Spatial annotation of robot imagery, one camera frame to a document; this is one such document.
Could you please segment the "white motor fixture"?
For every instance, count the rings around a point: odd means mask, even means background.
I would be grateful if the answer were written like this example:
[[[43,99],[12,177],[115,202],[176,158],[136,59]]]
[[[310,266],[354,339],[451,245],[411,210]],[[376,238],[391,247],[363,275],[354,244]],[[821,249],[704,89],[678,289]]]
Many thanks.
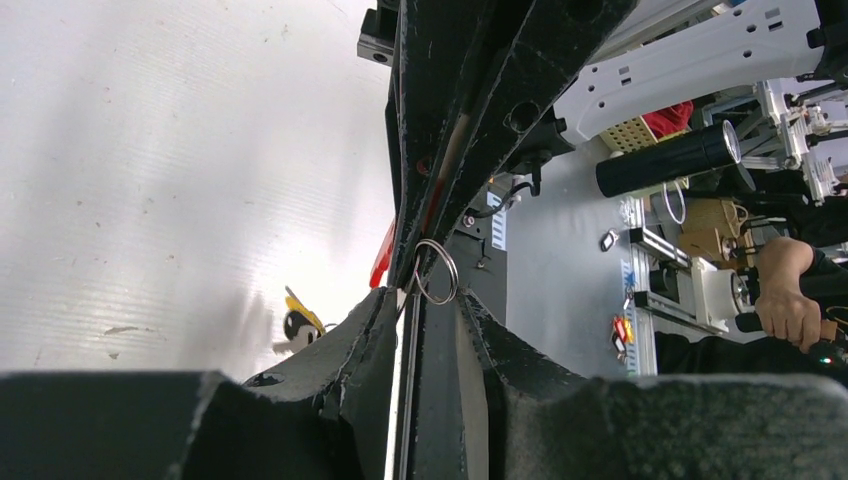
[[[719,269],[701,257],[691,260],[695,322],[713,334],[729,333],[728,323],[754,306],[746,283],[732,269]]]

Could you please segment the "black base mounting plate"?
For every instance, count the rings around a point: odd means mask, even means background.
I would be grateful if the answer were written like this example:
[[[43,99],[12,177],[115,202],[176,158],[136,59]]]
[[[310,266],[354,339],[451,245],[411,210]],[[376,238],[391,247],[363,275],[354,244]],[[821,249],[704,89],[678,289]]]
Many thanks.
[[[449,241],[461,289],[470,289],[501,325],[507,320],[508,254],[507,209],[485,218],[477,215],[494,209],[511,186],[511,179],[490,180],[460,218]]]

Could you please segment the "black cylinder flashlight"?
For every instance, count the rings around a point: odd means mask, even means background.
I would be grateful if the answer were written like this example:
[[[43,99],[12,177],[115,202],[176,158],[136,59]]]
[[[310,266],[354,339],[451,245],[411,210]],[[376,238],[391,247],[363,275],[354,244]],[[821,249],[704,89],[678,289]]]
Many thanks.
[[[740,163],[741,148],[725,121],[598,163],[596,182],[607,198]]]

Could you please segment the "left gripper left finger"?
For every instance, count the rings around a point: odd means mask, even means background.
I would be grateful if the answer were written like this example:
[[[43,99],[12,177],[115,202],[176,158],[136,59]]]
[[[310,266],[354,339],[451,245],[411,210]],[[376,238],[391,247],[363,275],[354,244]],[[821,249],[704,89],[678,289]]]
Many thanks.
[[[397,294],[238,383],[215,371],[1,378],[5,479],[380,479]]]

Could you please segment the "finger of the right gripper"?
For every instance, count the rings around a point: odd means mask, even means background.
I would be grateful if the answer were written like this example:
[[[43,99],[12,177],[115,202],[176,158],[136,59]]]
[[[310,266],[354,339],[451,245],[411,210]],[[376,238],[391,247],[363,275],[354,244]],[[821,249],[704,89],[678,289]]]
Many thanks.
[[[529,3],[476,97],[427,238],[448,239],[477,193],[636,6],[634,1]]]
[[[402,1],[399,4],[386,127],[395,174],[395,233],[387,274],[391,287],[412,275],[422,239],[447,240],[463,214],[451,207],[459,156],[450,140],[468,142],[495,1]]]

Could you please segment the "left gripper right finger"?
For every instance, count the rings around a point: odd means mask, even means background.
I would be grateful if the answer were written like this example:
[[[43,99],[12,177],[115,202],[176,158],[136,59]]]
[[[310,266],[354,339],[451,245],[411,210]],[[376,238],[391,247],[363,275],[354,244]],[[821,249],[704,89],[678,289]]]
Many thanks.
[[[847,392],[805,375],[584,378],[457,297],[466,479],[843,479]]]

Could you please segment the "yellow tag key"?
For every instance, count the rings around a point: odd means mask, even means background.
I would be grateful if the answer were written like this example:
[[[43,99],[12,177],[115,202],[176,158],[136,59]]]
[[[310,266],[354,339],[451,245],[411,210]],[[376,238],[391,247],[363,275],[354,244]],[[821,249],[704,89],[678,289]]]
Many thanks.
[[[283,320],[283,332],[287,340],[293,341],[302,328],[307,329],[307,340],[312,342],[326,334],[326,327],[317,315],[305,307],[290,287],[285,287],[287,312]]]

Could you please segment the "spare black tag key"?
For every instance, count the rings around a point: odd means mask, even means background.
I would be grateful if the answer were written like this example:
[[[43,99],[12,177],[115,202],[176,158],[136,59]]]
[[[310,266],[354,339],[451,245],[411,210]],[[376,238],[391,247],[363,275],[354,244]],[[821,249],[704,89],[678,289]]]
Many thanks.
[[[619,241],[620,235],[616,229],[607,230],[599,240],[599,248],[602,252],[609,252]]]

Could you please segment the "grey red keyring holder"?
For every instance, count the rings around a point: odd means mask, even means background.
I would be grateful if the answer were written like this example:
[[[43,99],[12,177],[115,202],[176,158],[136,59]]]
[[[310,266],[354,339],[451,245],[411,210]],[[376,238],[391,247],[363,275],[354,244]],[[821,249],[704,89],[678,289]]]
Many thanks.
[[[449,251],[433,240],[420,240],[399,280],[388,479],[465,477],[453,302],[457,287]]]

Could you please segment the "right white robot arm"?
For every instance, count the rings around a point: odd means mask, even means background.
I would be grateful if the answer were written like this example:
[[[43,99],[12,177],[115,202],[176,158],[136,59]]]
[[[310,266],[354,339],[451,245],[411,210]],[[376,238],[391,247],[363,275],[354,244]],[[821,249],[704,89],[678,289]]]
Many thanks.
[[[717,90],[847,69],[843,1],[747,1],[629,52],[595,54],[633,1],[403,1],[386,109],[396,220],[387,281],[431,267],[502,166],[556,110],[569,146]]]

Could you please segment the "spare key tag bundle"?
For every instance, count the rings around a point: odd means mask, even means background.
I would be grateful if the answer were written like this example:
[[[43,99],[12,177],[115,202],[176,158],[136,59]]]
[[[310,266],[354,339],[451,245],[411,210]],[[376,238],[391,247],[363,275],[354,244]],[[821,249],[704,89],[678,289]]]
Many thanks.
[[[618,357],[625,357],[627,349],[635,342],[633,328],[627,317],[617,315],[613,318],[611,342],[615,347]]]

